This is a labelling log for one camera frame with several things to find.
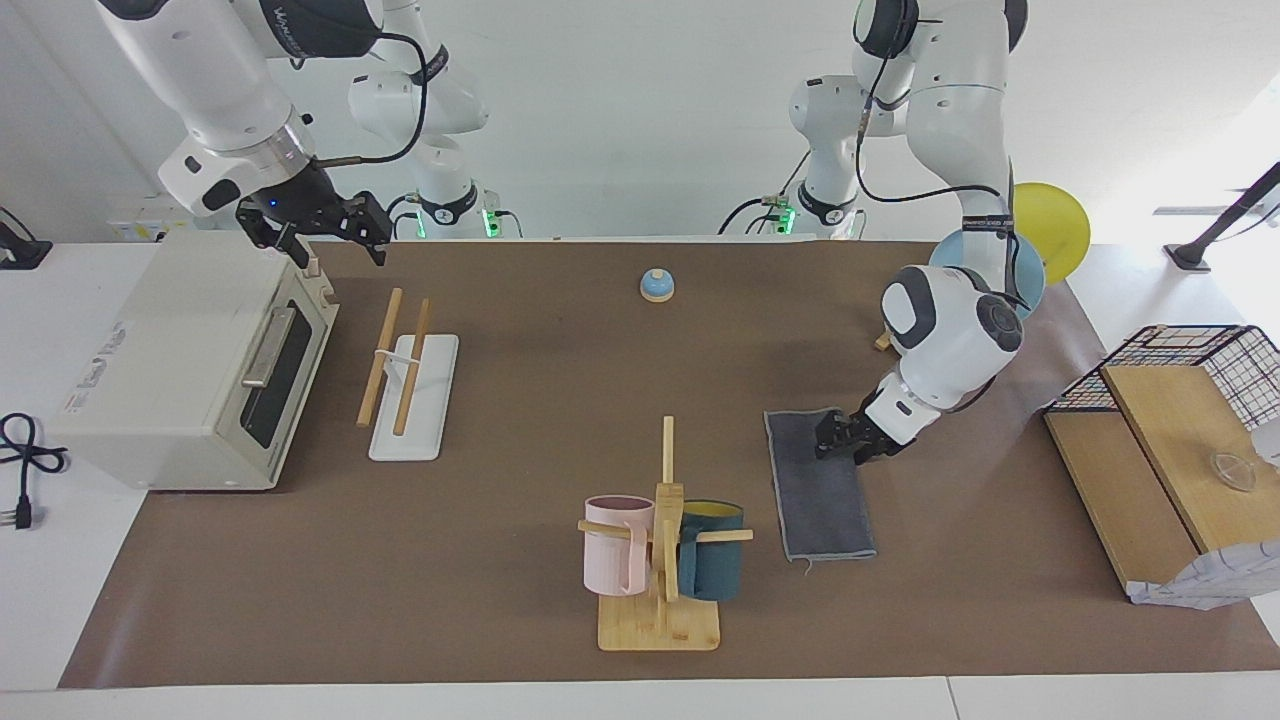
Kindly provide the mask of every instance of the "metal handle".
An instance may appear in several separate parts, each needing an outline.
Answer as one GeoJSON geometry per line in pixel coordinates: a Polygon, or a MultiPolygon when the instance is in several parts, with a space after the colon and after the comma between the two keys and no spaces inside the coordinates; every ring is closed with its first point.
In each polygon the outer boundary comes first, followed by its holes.
{"type": "Polygon", "coordinates": [[[242,386],[266,387],[271,373],[275,372],[275,363],[280,359],[280,351],[284,350],[284,341],[289,337],[289,329],[293,327],[293,318],[297,314],[296,307],[280,307],[271,311],[266,332],[262,333],[262,342],[257,346],[257,354],[253,355],[253,361],[248,364],[248,370],[241,378],[242,386]]]}

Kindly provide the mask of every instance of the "oven door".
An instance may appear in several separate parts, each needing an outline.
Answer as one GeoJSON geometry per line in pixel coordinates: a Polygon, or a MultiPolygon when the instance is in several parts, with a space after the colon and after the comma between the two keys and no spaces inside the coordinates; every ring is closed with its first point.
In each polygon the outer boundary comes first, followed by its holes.
{"type": "Polygon", "coordinates": [[[275,486],[328,331],[297,274],[285,273],[218,425],[218,434],[255,475],[261,473],[241,488],[275,486]]]}

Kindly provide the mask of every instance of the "oven window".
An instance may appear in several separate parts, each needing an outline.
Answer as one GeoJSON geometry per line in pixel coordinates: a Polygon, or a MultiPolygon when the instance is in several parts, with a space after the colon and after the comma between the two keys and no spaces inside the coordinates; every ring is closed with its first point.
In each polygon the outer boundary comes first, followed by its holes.
{"type": "Polygon", "coordinates": [[[264,448],[270,447],[275,438],[284,406],[302,369],[302,359],[307,354],[307,346],[311,345],[311,323],[297,302],[291,300],[289,307],[294,310],[293,324],[289,325],[289,334],[284,338],[284,347],[275,363],[275,370],[271,372],[271,379],[266,382],[266,387],[250,391],[241,411],[241,427],[264,448]]]}

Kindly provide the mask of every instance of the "black wire rack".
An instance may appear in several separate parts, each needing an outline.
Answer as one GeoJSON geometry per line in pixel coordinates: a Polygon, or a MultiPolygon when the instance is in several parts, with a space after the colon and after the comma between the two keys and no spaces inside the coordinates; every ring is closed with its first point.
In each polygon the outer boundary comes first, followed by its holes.
{"type": "Polygon", "coordinates": [[[1199,365],[1252,432],[1280,418],[1280,351],[1254,325],[1148,325],[1129,337],[1046,413],[1119,411],[1102,379],[1115,365],[1199,365]]]}

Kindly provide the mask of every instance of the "brown tabletop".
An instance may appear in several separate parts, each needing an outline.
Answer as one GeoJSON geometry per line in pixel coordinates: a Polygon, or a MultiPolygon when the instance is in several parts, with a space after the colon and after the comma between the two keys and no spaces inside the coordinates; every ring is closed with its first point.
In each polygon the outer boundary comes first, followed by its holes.
{"type": "Polygon", "coordinates": [[[872,348],[884,282],[929,246],[317,251],[343,309],[279,487],[147,497],[63,687],[1280,669],[1248,603],[1120,592],[1034,414],[1102,356],[1065,286],[987,397],[864,466],[879,556],[806,575],[762,413],[856,405],[895,361],[872,348]],[[666,305],[640,299],[650,266],[666,305]],[[371,462],[355,428],[393,286],[461,337],[434,462],[371,462]],[[575,523],[588,496],[652,493],[664,414],[677,480],[744,505],[756,539],[718,651],[607,655],[575,523]]]}

